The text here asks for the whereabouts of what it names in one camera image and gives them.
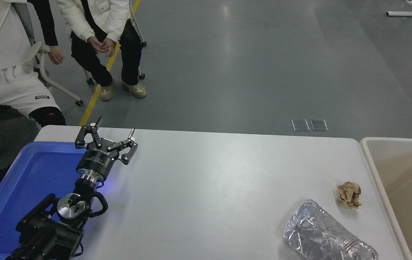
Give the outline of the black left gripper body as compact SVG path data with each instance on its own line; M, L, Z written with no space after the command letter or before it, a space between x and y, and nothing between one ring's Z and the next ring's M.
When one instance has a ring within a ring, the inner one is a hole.
M101 139L102 146L96 142L87 144L86 152L77 165L76 171L80 175L94 175L97 180L106 180L115 160L119 156L117 150L108 151L107 148L115 144L113 140Z

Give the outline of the person's left hand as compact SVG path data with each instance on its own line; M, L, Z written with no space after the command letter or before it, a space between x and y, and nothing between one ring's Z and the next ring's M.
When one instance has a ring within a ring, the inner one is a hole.
M105 38L102 42L101 52L106 54L106 58L115 54L116 42L110 38Z
M59 65L63 63L64 56L59 46L50 46L50 51L48 53L50 61L55 64Z

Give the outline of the person's right hand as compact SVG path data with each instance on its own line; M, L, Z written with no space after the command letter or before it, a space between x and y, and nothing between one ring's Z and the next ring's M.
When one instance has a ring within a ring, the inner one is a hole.
M87 42L91 44L91 46L100 53L105 53L107 49L104 48L104 44L101 43L95 36L91 36L87 39Z

